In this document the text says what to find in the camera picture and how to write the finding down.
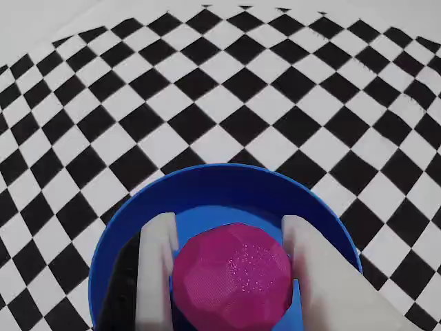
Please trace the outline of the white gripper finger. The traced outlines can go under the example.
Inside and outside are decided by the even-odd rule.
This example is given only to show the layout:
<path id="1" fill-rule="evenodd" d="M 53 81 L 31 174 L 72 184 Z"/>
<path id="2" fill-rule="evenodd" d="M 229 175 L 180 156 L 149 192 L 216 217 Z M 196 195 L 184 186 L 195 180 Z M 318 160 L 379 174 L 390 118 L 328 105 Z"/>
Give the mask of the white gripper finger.
<path id="1" fill-rule="evenodd" d="M 286 215 L 283 245 L 300 284 L 305 330 L 417 330 L 305 219 Z"/>

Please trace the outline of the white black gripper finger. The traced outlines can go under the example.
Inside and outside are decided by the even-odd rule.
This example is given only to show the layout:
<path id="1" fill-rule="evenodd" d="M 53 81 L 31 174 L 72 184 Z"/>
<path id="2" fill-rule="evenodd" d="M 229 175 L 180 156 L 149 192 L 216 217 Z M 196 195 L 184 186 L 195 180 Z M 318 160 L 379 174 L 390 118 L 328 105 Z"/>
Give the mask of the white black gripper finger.
<path id="1" fill-rule="evenodd" d="M 176 215 L 159 214 L 120 251 L 99 330 L 172 330 L 169 277 L 178 250 Z"/>

